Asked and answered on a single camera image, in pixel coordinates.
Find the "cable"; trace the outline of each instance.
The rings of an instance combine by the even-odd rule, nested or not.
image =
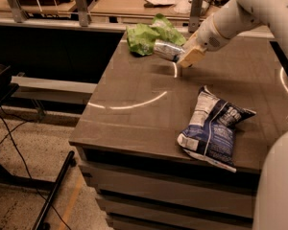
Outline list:
[[[7,112],[2,108],[2,106],[0,107],[0,109],[1,109],[2,112],[3,112],[4,114],[6,114],[6,115],[13,116],[13,117],[16,117],[16,118],[18,118],[18,119],[20,119],[20,120],[23,120],[22,123],[20,123],[19,125],[17,125],[17,126],[14,127],[13,129],[11,129],[11,133],[14,132],[18,127],[20,127],[20,126],[22,126],[22,125],[24,125],[24,124],[26,124],[26,123],[28,123],[28,122],[30,123],[30,122],[33,121],[33,120],[26,120],[26,119],[24,119],[24,118],[22,118],[22,117],[20,117],[20,116],[15,115],[15,114],[7,113]],[[0,145],[5,141],[5,139],[8,138],[8,136],[9,136],[9,133],[0,141]]]
[[[1,115],[0,115],[0,119],[2,120],[3,124],[5,125],[8,133],[9,133],[7,136],[10,136],[10,138],[11,138],[11,140],[12,140],[12,144],[13,144],[13,146],[15,147],[17,153],[19,154],[19,156],[20,156],[20,158],[21,158],[21,160],[22,160],[22,162],[23,162],[23,164],[24,164],[24,166],[25,166],[25,169],[26,169],[26,172],[27,172],[28,176],[30,177],[30,179],[33,180],[32,176],[31,176],[31,174],[30,174],[29,168],[28,168],[28,166],[27,166],[27,163],[26,163],[24,157],[22,156],[21,152],[19,151],[19,149],[18,149],[18,147],[17,147],[17,144],[15,143],[15,141],[14,141],[13,138],[12,138],[12,132],[10,131],[10,128],[9,128],[8,124],[6,123],[6,121],[4,120],[4,118],[3,118]],[[41,194],[41,192],[38,190],[38,188],[36,188],[36,191],[37,191],[37,193],[38,193],[44,200],[47,200],[47,198],[45,198],[45,197]],[[53,205],[51,205],[51,208],[56,212],[56,214],[57,214],[58,217],[60,218],[61,222],[63,222],[64,225],[65,225],[69,230],[71,230],[70,226],[63,220],[63,218],[60,216],[60,214],[59,214],[59,212],[57,211],[57,209],[56,209]]]
[[[201,16],[204,16],[207,10],[209,9],[210,5],[213,3],[214,0],[203,0],[202,2],[202,10]]]

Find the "wire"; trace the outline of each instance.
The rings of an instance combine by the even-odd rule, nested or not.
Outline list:
[[[2,112],[3,112],[4,114],[9,115],[9,116],[16,117],[16,118],[18,118],[18,119],[20,119],[20,120],[23,121],[22,123],[20,123],[19,125],[17,125],[17,126],[14,127],[13,129],[11,129],[11,133],[14,132],[18,127],[20,127],[20,126],[22,126],[22,125],[24,125],[24,124],[26,124],[26,123],[28,123],[28,122],[31,123],[31,122],[34,121],[34,120],[26,120],[26,119],[24,119],[24,118],[22,118],[22,117],[20,117],[20,116],[17,116],[17,115],[15,115],[15,114],[12,114],[12,113],[7,113],[7,112],[2,108],[2,106],[0,107],[0,109],[2,110]],[[8,138],[8,136],[9,136],[9,133],[0,141],[0,145]]]
[[[1,115],[0,115],[0,119],[2,120],[3,124],[5,125],[5,127],[6,127],[6,129],[7,129],[7,131],[8,131],[8,135],[7,135],[7,136],[10,136],[10,138],[11,138],[11,140],[12,140],[12,144],[13,144],[13,146],[15,147],[17,153],[19,154],[19,156],[20,156],[20,158],[21,158],[21,160],[22,160],[22,162],[23,162],[23,164],[24,164],[24,166],[25,166],[25,169],[26,169],[26,172],[27,172],[28,176],[30,177],[30,179],[33,180],[32,176],[31,176],[31,173],[30,173],[30,171],[29,171],[28,165],[27,165],[24,157],[22,156],[21,152],[19,151],[19,149],[18,149],[18,147],[17,147],[17,144],[15,143],[15,141],[14,141],[13,138],[12,138],[12,131],[10,130],[7,122],[4,120],[4,118],[3,118]],[[23,124],[25,124],[25,123],[27,123],[27,122],[29,122],[29,121],[26,120],[26,121],[24,121],[24,122],[23,122],[22,124],[20,124],[20,125],[23,125]],[[38,188],[36,188],[36,191],[37,191],[37,193],[38,193],[44,200],[47,201],[47,198],[45,198],[45,197],[41,194],[41,192],[38,190]],[[57,209],[56,209],[53,205],[51,205],[51,208],[56,212],[56,214],[57,214],[58,217],[60,218],[61,222],[63,222],[64,225],[65,225],[69,230],[71,230],[70,226],[63,220],[63,218],[60,216],[60,214],[59,214],[59,212],[57,211]]]

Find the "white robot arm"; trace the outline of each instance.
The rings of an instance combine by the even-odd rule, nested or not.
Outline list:
[[[288,58],[288,0],[230,0],[192,34],[178,64],[188,67],[230,40],[261,24],[267,25]]]

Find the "black metal stand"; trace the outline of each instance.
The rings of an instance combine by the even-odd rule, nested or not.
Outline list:
[[[17,88],[18,84],[12,83],[8,86],[7,89],[5,89],[2,93],[0,93],[0,106],[8,97],[14,93]],[[26,188],[32,188],[42,191],[49,192],[49,195],[47,196],[45,203],[39,213],[39,216],[36,220],[35,226],[33,230],[41,230],[44,228],[44,220],[47,216],[47,213],[56,197],[56,194],[58,192],[58,189],[60,187],[61,182],[63,181],[66,172],[68,170],[68,166],[74,166],[75,160],[73,159],[75,155],[75,152],[73,150],[69,151],[65,162],[63,166],[60,169],[60,172],[58,174],[58,177],[55,182],[52,181],[46,181],[46,180],[38,180],[33,178],[27,178],[27,177],[21,177],[17,175],[13,175],[9,173],[1,164],[0,164],[0,183],[3,184],[9,184],[13,186],[19,186],[19,187],[26,187]]]

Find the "dark wooden table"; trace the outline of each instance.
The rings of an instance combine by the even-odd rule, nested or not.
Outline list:
[[[237,173],[194,160],[177,143],[203,85],[256,111],[236,129]],[[121,41],[69,142],[114,228],[250,229],[260,170],[287,130],[288,79],[268,39],[236,37],[182,71],[135,57]]]

